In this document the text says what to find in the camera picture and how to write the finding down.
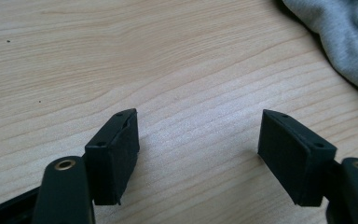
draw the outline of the wood grain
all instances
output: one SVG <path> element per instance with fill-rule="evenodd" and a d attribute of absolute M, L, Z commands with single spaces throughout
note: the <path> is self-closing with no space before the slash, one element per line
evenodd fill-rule
<path fill-rule="evenodd" d="M 97 223 L 325 223 L 256 156 L 264 108 L 358 157 L 358 90 L 274 1 L 0 0 L 0 203 L 131 107 L 139 160 Z"/>

